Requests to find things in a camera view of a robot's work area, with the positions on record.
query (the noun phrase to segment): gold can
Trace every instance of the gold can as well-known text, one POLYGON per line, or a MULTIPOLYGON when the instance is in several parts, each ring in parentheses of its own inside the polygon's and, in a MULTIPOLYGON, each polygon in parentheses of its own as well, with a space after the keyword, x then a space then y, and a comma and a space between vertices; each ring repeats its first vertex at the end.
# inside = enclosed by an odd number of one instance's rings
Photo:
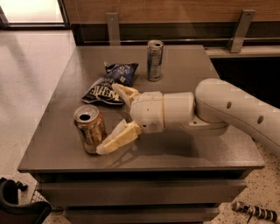
POLYGON ((84 150, 96 154, 96 147, 107 136, 102 113, 93 105, 83 105, 75 110, 73 119, 84 150))

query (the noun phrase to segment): wooden drawer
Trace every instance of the wooden drawer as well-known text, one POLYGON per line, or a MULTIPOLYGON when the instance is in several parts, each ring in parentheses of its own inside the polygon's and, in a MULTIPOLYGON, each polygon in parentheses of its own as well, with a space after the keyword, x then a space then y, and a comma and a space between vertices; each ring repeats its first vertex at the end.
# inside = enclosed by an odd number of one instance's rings
POLYGON ((98 181, 43 183, 38 190, 56 207, 176 205, 232 201, 246 185, 233 180, 98 181))
POLYGON ((110 209, 67 209, 64 216, 71 223, 203 223, 219 214, 217 207, 145 207, 110 209))

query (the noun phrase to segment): can lid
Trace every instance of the can lid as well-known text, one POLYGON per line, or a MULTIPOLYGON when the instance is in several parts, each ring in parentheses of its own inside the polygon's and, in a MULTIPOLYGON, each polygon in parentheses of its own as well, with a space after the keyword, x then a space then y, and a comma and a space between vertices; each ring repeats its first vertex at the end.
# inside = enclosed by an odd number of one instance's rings
POLYGON ((79 123, 92 122, 99 115, 99 109, 93 105, 82 105, 73 113, 73 118, 79 123))
POLYGON ((148 42, 148 47, 161 49, 164 46, 164 43, 160 40, 153 39, 148 42))

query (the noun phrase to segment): robotic forearm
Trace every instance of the robotic forearm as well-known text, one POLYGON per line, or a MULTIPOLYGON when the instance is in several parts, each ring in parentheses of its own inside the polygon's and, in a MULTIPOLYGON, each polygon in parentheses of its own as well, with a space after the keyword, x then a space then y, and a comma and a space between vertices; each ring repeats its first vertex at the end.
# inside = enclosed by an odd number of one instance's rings
POLYGON ((134 141, 142 132, 176 128, 195 135, 218 136, 232 124, 280 157, 280 110, 223 80, 203 80, 195 95, 191 92, 139 94, 133 88, 117 84, 113 89, 125 100, 133 122, 123 120, 97 147, 99 154, 108 154, 134 141))

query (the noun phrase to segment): speckled floor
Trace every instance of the speckled floor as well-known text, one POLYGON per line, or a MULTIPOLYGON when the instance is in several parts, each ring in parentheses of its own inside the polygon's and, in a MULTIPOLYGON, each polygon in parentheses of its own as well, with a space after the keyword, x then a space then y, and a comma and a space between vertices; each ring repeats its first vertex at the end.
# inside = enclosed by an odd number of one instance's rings
MULTIPOLYGON (((70 31, 0 31, 0 177, 29 185, 20 194, 22 204, 30 202, 36 181, 17 167, 74 48, 70 31)), ((237 199, 280 214, 280 159, 256 145, 265 168, 245 179, 248 188, 237 199)), ((206 224, 245 224, 248 218, 225 203, 206 224)), ((44 223, 69 222, 51 213, 44 223)), ((253 217, 250 223, 271 222, 253 217)))

